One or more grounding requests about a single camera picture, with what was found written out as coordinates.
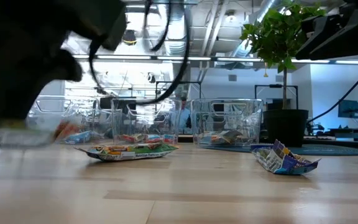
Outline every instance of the person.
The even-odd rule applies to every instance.
[[[179,133],[184,133],[187,128],[191,128],[191,111],[186,108],[186,97],[181,97],[181,113],[179,118]]]

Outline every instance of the colorful candy wrapper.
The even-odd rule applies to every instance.
[[[128,142],[128,143],[159,143],[159,142],[165,142],[165,143],[171,143],[173,144],[175,142],[175,135],[173,134],[134,134],[134,135],[122,135],[121,140]]]
[[[84,144],[92,141],[98,141],[103,138],[103,135],[94,131],[84,131],[76,133],[63,138],[60,143],[62,144]]]
[[[89,157],[101,161],[124,161],[133,159],[157,158],[165,156],[177,147],[164,143],[137,144],[133,146],[96,145],[88,149],[75,147]]]
[[[300,175],[317,168],[320,160],[311,162],[293,154],[280,141],[273,145],[251,145],[251,152],[267,171],[274,174]]]
[[[242,144],[242,133],[239,131],[222,131],[220,133],[203,133],[201,144],[213,146],[234,146]]]

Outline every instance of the clear plastic bin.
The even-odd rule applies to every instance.
[[[62,144],[84,144],[112,139],[110,110],[101,110],[99,101],[87,96],[39,96],[27,116],[32,129],[54,132],[64,121],[78,125],[76,134]]]
[[[259,142],[262,100],[197,99],[191,102],[195,144],[249,147]]]
[[[142,106],[135,105],[134,99],[115,99],[111,104],[114,145],[178,143],[180,101]]]

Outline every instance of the desk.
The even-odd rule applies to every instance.
[[[358,223],[358,156],[274,175],[252,154],[182,144],[102,163],[69,146],[0,151],[0,224]]]
[[[330,128],[330,132],[334,133],[335,138],[352,138],[358,141],[358,128]]]

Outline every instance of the black cable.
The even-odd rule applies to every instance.
[[[96,56],[96,53],[100,46],[102,46],[103,42],[108,38],[109,36],[107,34],[100,35],[99,37],[92,40],[91,44],[89,45],[89,68],[91,69],[91,75],[93,80],[96,82],[96,85],[98,86],[98,90],[103,95],[109,95],[104,88],[100,85],[98,79],[96,78],[96,73],[93,68],[93,59]]]
[[[349,94],[351,91],[353,91],[353,89],[354,89],[357,85],[358,85],[358,81],[352,86],[352,88],[351,88],[349,91],[347,91],[347,92],[345,93],[344,96],[342,96],[342,98],[341,98],[340,100],[338,100],[338,102],[336,102],[336,103],[334,104],[334,106],[332,106],[330,109],[328,109],[328,110],[325,111],[324,113],[322,113],[322,114],[320,114],[319,116],[317,116],[317,117],[315,117],[315,118],[309,120],[309,121],[306,122],[306,123],[310,123],[310,122],[312,122],[312,121],[314,121],[314,120],[316,120],[316,119],[318,119],[318,118],[320,118],[320,117],[322,117],[322,116],[328,114],[328,113],[329,113],[330,111],[332,111],[338,104],[340,104],[340,103],[342,102],[342,100],[344,100],[344,99],[348,96],[348,94]]]
[[[162,95],[160,95],[157,99],[150,100],[150,101],[137,101],[136,102],[137,105],[149,105],[149,104],[158,103],[158,102],[161,102],[161,101],[167,99],[176,90],[176,88],[180,84],[181,79],[185,75],[188,57],[190,54],[190,26],[189,26],[189,21],[188,21],[188,16],[186,14],[186,11],[185,11],[184,17],[185,17],[185,28],[186,28],[186,49],[185,49],[185,55],[183,58],[183,63],[180,66],[178,75],[172,81],[172,84],[169,86],[169,88]]]
[[[143,31],[146,31],[146,27],[147,27],[147,16],[149,15],[150,12],[150,8],[152,6],[153,2],[151,0],[147,0],[145,2],[145,12],[144,12],[144,23],[143,23]],[[167,23],[165,24],[165,30],[163,35],[161,36],[160,40],[158,41],[158,44],[154,47],[152,47],[150,49],[150,51],[156,52],[158,50],[160,50],[160,48],[162,47],[162,45],[165,42],[165,39],[167,38],[168,35],[168,28],[169,28],[169,23],[171,23],[171,14],[172,14],[172,2],[169,1],[168,2],[168,13],[167,13]]]

